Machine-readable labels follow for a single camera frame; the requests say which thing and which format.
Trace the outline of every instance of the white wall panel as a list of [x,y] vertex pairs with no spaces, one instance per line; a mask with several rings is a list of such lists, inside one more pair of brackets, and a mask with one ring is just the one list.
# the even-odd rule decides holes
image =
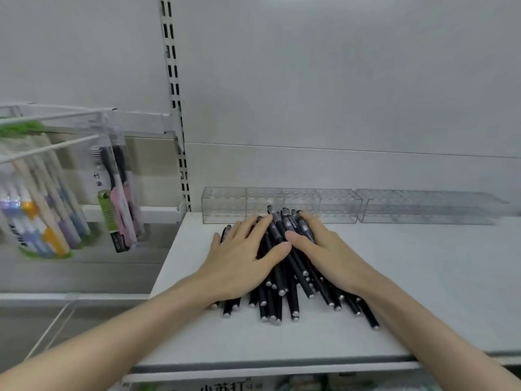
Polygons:
[[521,209],[521,159],[186,143],[192,210],[209,187],[485,191]]
[[189,142],[521,156],[521,0],[172,1]]
[[0,0],[0,100],[170,112],[158,0]]

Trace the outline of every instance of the transparent plastic organizer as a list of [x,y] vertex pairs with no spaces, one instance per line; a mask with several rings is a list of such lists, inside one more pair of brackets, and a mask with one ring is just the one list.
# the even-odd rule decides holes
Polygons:
[[362,199],[351,189],[317,189],[323,223],[356,223]]
[[351,189],[206,187],[202,197],[204,223],[234,223],[283,207],[318,214],[324,223],[355,223],[362,200]]
[[493,225],[508,203],[490,193],[359,189],[363,223]]

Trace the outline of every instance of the finger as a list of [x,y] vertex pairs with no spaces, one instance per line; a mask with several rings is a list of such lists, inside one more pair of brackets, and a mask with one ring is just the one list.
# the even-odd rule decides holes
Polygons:
[[233,239],[235,237],[235,235],[237,234],[237,231],[239,229],[241,225],[241,222],[240,221],[237,221],[230,229],[230,231],[226,234],[225,236],[225,241],[230,241],[231,239]]
[[221,236],[218,233],[214,233],[214,238],[212,239],[212,244],[210,245],[210,250],[217,248],[221,243]]
[[262,279],[265,279],[271,269],[282,261],[291,251],[291,244],[287,241],[284,243],[277,244],[275,247],[269,250],[269,252],[262,258],[254,262],[254,265],[258,267],[258,272],[262,274]]
[[263,219],[261,219],[257,225],[253,228],[252,232],[248,236],[248,240],[251,239],[253,243],[256,245],[259,245],[262,237],[264,236],[264,233],[268,229],[268,225],[271,223],[271,220],[273,219],[273,216],[270,214]]
[[312,243],[307,237],[299,235],[291,230],[287,230],[285,236],[286,240],[288,240],[292,246],[301,250],[311,260],[320,259],[325,251],[324,248]]
[[237,234],[234,238],[244,240],[250,234],[253,224],[257,221],[257,215],[247,217],[244,222],[241,223],[237,230]]
[[328,230],[328,228],[324,226],[320,219],[318,219],[318,217],[314,216],[313,214],[304,213],[303,211],[300,211],[298,215],[301,216],[304,219],[304,221],[306,221],[306,223],[311,228],[313,234],[316,235],[322,231]]

